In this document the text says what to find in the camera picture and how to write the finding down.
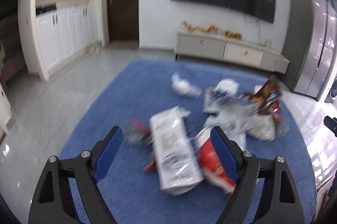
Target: tile floor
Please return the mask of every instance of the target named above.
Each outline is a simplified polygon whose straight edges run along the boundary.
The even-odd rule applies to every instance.
[[[174,54],[105,48],[100,55],[80,57],[48,82],[22,75],[11,84],[7,96],[13,118],[9,135],[0,145],[0,192],[22,224],[28,222],[31,199],[48,157],[59,154],[76,124],[114,77],[130,61],[144,57],[174,59]],[[337,139],[322,119],[325,115],[336,117],[337,111],[287,88],[284,91],[283,99],[303,133],[320,187],[337,168]]]

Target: washing machine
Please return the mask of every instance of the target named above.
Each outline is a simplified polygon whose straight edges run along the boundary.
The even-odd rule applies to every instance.
[[[335,80],[331,86],[328,96],[325,99],[325,102],[332,103],[333,101],[337,100],[337,75]]]

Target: orange decoration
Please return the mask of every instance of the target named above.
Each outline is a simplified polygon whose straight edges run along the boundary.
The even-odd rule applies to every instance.
[[[208,28],[203,28],[201,26],[193,26],[191,24],[188,24],[187,21],[182,21],[180,26],[184,26],[187,31],[194,32],[195,30],[199,30],[205,34],[209,33],[220,33],[224,34],[228,38],[236,38],[236,39],[242,39],[242,34],[240,33],[234,33],[232,31],[223,31],[221,28],[216,27],[215,25],[210,25]]]

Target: stainless steel refrigerator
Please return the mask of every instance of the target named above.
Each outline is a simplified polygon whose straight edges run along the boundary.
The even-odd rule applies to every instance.
[[[290,90],[316,98],[328,74],[336,37],[336,11],[327,0],[291,0],[282,80]]]

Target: red snack bag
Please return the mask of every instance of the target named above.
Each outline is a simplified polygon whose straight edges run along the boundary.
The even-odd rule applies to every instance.
[[[232,194],[236,183],[229,178],[220,163],[210,139],[211,128],[205,128],[197,135],[199,162],[209,183],[223,189],[225,194]]]

